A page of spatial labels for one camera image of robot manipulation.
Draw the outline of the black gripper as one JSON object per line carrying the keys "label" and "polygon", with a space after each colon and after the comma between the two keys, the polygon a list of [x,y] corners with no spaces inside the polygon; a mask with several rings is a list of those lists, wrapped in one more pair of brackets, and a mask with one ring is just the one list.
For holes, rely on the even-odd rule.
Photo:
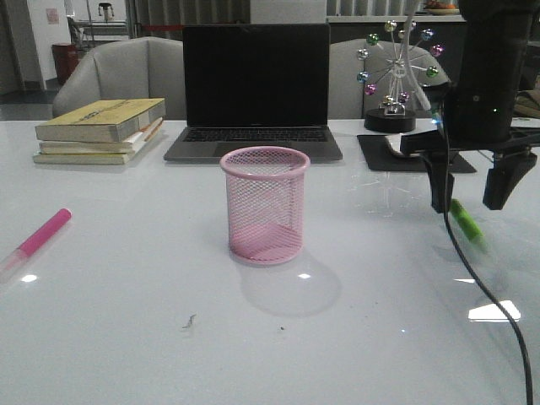
{"label": "black gripper", "polygon": [[457,85],[446,93],[433,115],[436,128],[405,135],[400,151],[421,154],[429,177],[431,207],[447,213],[454,177],[447,151],[491,150],[483,204],[502,210],[521,179],[537,164],[530,148],[539,145],[539,125],[514,124],[517,91],[493,85],[465,89]]}

